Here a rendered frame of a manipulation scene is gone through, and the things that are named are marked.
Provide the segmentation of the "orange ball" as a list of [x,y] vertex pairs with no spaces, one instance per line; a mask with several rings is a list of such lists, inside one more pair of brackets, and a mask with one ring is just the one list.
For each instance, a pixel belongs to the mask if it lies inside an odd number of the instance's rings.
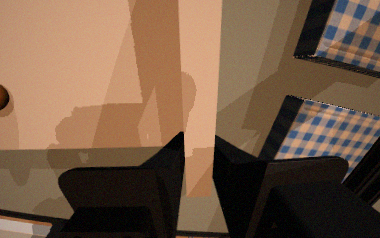
[[0,110],[4,109],[9,103],[9,93],[8,91],[0,85]]

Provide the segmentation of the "peach serving tray with black handled ends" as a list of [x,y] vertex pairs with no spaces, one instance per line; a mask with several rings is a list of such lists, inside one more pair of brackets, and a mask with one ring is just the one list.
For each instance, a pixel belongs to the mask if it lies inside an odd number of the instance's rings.
[[184,131],[187,198],[211,196],[221,15],[222,0],[0,0],[0,150]]

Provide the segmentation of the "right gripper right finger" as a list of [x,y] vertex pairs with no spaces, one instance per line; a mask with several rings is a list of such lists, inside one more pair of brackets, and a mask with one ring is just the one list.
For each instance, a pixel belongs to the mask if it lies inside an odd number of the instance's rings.
[[274,186],[341,183],[349,169],[348,161],[337,156],[260,160],[215,135],[212,178],[230,238],[254,237]]

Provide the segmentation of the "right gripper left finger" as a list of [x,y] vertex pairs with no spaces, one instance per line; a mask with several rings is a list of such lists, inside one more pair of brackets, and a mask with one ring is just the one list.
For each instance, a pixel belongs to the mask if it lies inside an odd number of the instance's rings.
[[184,167],[182,131],[140,166],[73,168],[59,176],[58,185],[74,212],[78,207],[145,206],[157,238],[176,238]]

